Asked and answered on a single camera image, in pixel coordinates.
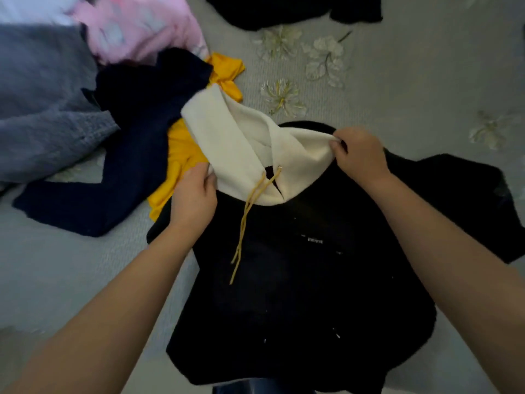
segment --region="yellow drawstring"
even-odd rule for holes
[[[277,168],[277,172],[275,175],[266,183],[263,185],[263,188],[257,192],[257,194],[254,196],[253,194],[255,191],[257,191],[257,188],[264,182],[266,179],[266,172],[262,173],[262,177],[255,186],[255,188],[252,189],[250,192],[249,197],[246,199],[246,203],[244,204],[244,215],[243,218],[240,220],[240,235],[239,235],[239,244],[237,245],[237,250],[235,251],[235,255],[232,259],[232,264],[235,263],[235,260],[237,260],[237,264],[235,264],[235,268],[233,270],[232,278],[230,279],[230,285],[233,284],[233,279],[235,278],[235,274],[237,273],[237,269],[239,268],[240,264],[240,254],[243,246],[243,238],[244,238],[244,231],[246,230],[246,218],[248,217],[248,212],[252,208],[253,204],[259,199],[259,196],[266,191],[266,188],[273,182],[277,177],[279,177],[279,174],[281,173],[282,167],[279,166]]]

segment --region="pink fabric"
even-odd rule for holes
[[[77,3],[71,17],[88,27],[87,41],[100,63],[131,60],[153,65],[165,48],[209,56],[186,0],[97,0]]]

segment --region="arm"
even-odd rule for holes
[[[169,227],[70,320],[5,394],[121,392],[180,266],[211,221],[215,176],[189,170],[173,194]]]
[[[335,132],[339,167],[374,199],[438,307],[502,393],[525,392],[525,282],[391,174],[361,129]]]

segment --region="white fabric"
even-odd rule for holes
[[[78,0],[0,0],[0,24],[74,25],[66,15]]]
[[[218,190],[246,200],[272,166],[281,173],[255,204],[284,203],[319,178],[333,160],[325,133],[299,128],[281,128],[255,109],[247,108],[212,85],[182,109],[189,132],[208,158],[217,175]]]

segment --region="yellow sleeve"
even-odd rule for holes
[[[231,98],[237,102],[242,101],[243,94],[237,85],[233,83],[233,79],[245,69],[241,59],[229,58],[214,52],[207,62],[213,65],[209,84],[219,84]],[[168,129],[167,140],[166,181],[148,197],[148,202],[151,206],[150,218],[154,221],[157,221],[157,218],[159,218],[162,207],[171,198],[175,185],[177,185],[184,173],[197,163],[208,161],[199,146],[193,141],[182,118]]]

